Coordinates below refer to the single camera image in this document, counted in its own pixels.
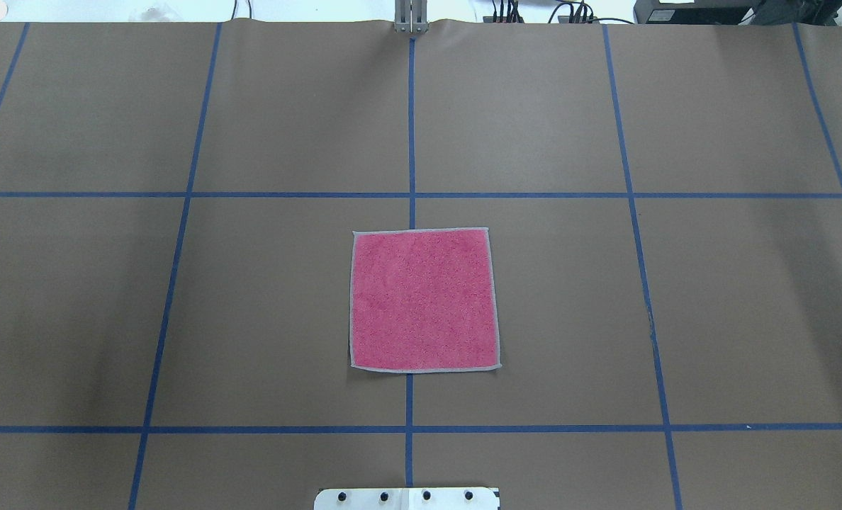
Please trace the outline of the pink and grey towel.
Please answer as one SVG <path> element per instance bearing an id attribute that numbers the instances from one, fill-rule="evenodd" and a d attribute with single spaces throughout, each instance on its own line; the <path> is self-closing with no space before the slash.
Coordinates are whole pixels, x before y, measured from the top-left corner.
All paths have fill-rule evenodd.
<path id="1" fill-rule="evenodd" d="M 501 368 L 489 230 L 354 232 L 349 360 L 376 373 Z"/>

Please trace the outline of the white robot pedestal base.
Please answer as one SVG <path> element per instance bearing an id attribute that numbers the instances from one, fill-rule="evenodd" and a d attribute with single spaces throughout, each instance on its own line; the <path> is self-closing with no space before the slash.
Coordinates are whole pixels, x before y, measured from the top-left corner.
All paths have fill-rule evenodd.
<path id="1" fill-rule="evenodd" d="M 498 488 L 334 488 L 318 492 L 314 509 L 500 509 Z"/>

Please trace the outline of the aluminium frame post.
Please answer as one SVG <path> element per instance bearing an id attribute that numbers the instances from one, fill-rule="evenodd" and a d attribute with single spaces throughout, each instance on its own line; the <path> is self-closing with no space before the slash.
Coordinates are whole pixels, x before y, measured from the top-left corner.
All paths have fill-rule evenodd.
<path id="1" fill-rule="evenodd" d="M 430 29 L 427 0 L 395 0 L 394 31 L 402 35 L 421 35 Z"/>

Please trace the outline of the black power box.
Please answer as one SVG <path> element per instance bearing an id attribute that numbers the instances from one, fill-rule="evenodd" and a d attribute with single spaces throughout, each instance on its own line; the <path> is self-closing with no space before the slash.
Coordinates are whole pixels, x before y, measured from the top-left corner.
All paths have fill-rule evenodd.
<path id="1" fill-rule="evenodd" d="M 635 1 L 639 25 L 739 25 L 758 1 Z"/>

